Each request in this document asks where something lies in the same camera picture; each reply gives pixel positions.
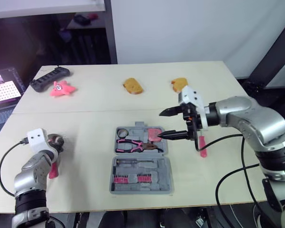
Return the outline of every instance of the pink-handled pliers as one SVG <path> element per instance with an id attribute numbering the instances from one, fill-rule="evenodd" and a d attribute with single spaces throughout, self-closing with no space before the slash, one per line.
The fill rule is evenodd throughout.
<path id="1" fill-rule="evenodd" d="M 118 153 L 133 153 L 133 152 L 143 152 L 144 150 L 154 150 L 157 149 L 159 152 L 163 152 L 162 149 L 158 148 L 157 145 L 151 143 L 143 143 L 140 140 L 132 140 L 132 139 L 117 139 L 117 143 L 131 143 L 137 145 L 137 147 L 130 150 L 122 150 L 116 149 L 115 151 Z"/>

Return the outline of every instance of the black remote control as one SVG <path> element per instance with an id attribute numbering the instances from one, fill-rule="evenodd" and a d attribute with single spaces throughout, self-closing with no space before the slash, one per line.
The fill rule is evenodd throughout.
<path id="1" fill-rule="evenodd" d="M 47 85 L 52 82 L 58 80 L 61 77 L 69 76 L 70 71 L 63 67 L 56 67 L 55 70 L 49 72 L 48 74 L 33 80 L 30 82 L 30 85 L 36 92 L 42 92 L 46 88 Z"/>

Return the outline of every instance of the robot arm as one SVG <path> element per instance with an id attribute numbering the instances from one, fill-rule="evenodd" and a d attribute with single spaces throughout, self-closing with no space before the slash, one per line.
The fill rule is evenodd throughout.
<path id="1" fill-rule="evenodd" d="M 53 224 L 47 223 L 47 175 L 51 171 L 52 163 L 62 152 L 64 141 L 57 134 L 47 136 L 43 129 L 29 132 L 28 141 L 35 155 L 15 177 L 16 206 L 12 228 L 53 227 Z"/>
<path id="2" fill-rule="evenodd" d="M 285 227 L 285 120 L 275 110 L 260 106 L 251 97 L 237 96 L 203 107 L 199 94 L 189 86 L 179 94 L 179 106 L 160 113 L 173 116 L 183 113 L 188 131 L 167 131 L 159 137 L 169 140 L 195 140 L 197 131 L 208 126 L 234 127 L 255 151 L 260 167 L 267 177 L 265 193 L 272 208 L 282 213 Z"/>

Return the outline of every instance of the pink plush toy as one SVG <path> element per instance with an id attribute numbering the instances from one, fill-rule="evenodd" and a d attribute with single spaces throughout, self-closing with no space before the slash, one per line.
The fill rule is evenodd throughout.
<path id="1" fill-rule="evenodd" d="M 61 96 L 61 95 L 70 95 L 76 90 L 75 87 L 67 84 L 67 81 L 54 82 L 54 88 L 50 93 L 50 96 Z"/>

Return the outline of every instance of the cable connector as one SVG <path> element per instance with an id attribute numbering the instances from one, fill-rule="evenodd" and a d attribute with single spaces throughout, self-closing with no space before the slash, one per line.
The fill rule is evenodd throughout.
<path id="1" fill-rule="evenodd" d="M 26 137 L 20 141 L 21 144 L 26 145 L 29 143 L 29 139 Z"/>

